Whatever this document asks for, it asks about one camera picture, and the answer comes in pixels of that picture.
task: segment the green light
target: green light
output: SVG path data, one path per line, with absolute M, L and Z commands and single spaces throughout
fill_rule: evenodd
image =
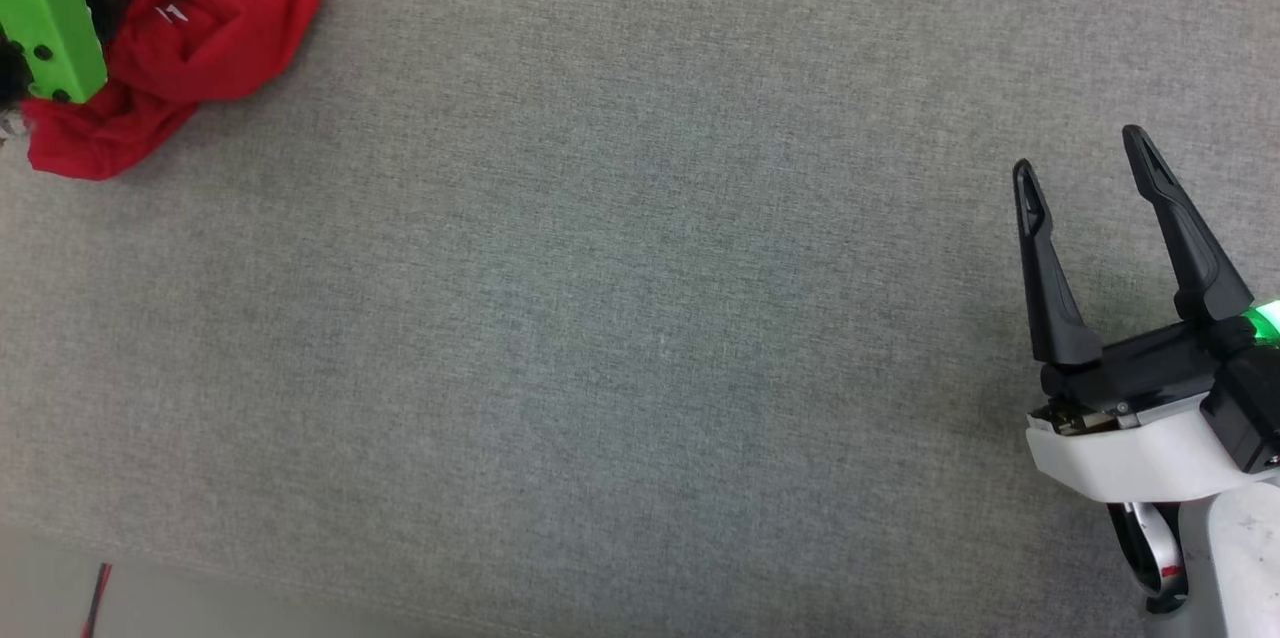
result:
M 1251 307 L 1244 311 L 1244 318 L 1257 329 L 1257 341 L 1280 343 L 1280 301 Z

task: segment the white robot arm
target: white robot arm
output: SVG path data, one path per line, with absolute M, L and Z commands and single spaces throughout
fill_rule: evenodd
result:
M 1107 506 L 1155 638 L 1280 637 L 1280 301 L 1252 307 L 1147 133 L 1124 129 L 1156 209 L 1180 323 L 1103 346 L 1053 251 L 1030 164 L 1014 168 L 1044 474 Z

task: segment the red shirt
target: red shirt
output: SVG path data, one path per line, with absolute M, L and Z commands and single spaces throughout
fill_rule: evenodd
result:
M 237 100 L 293 59 L 319 0 L 134 0 L 87 104 L 23 101 L 31 165 L 101 181 L 146 158 L 201 101 Z

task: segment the green plastic part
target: green plastic part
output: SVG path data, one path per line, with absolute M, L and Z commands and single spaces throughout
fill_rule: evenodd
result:
M 86 102 L 106 85 L 106 61 L 84 0 L 0 0 L 0 28 L 22 46 L 31 95 Z
M 1258 342 L 1280 343 L 1280 301 L 1251 307 L 1244 311 L 1244 316 L 1253 323 Z

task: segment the gray fabric surface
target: gray fabric surface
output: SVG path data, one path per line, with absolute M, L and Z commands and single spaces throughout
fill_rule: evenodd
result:
M 474 635 L 1125 635 L 1037 474 L 1009 169 L 1280 293 L 1275 0 L 328 0 L 106 184 L 0 165 L 0 520 Z

